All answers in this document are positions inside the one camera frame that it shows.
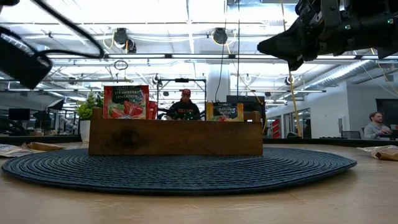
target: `wooden box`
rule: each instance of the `wooden box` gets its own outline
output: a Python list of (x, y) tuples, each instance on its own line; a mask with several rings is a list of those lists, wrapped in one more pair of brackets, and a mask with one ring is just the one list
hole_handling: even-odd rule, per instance
[(96, 113), (89, 155), (262, 155), (260, 122), (101, 119)]

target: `baseball cap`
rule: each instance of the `baseball cap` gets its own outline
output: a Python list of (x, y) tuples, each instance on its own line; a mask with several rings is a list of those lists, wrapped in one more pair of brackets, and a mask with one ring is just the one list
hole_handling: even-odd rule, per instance
[(189, 90), (189, 89), (184, 89), (184, 90), (182, 90), (182, 94), (185, 94), (185, 95), (190, 96), (190, 95), (191, 95), (191, 90)]

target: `blue woven mat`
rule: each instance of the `blue woven mat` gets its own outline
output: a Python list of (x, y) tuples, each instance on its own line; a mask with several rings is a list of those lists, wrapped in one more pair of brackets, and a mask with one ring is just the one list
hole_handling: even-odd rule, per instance
[(124, 194), (246, 194), (313, 182), (356, 165), (334, 154), (265, 148), (263, 156), (88, 156), (87, 149), (8, 160), (2, 169), (37, 184)]

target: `green plant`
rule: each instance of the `green plant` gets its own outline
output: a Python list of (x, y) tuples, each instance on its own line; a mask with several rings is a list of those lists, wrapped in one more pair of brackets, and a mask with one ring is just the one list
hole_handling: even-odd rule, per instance
[(104, 106), (103, 94), (101, 98), (94, 97), (94, 93), (91, 91), (88, 94), (86, 101), (78, 101), (77, 102), (77, 115), (80, 117), (80, 120), (86, 121), (90, 120), (93, 115), (94, 107), (102, 108)]

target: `desk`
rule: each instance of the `desk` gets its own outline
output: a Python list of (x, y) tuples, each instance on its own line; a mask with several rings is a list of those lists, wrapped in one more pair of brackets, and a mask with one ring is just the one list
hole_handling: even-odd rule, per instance
[[(87, 147), (82, 143), (61, 144)], [(4, 224), (396, 223), (398, 162), (350, 147), (270, 145), (332, 152), (358, 161), (335, 177), (293, 189), (227, 197), (144, 197), (77, 192), (0, 176)]]

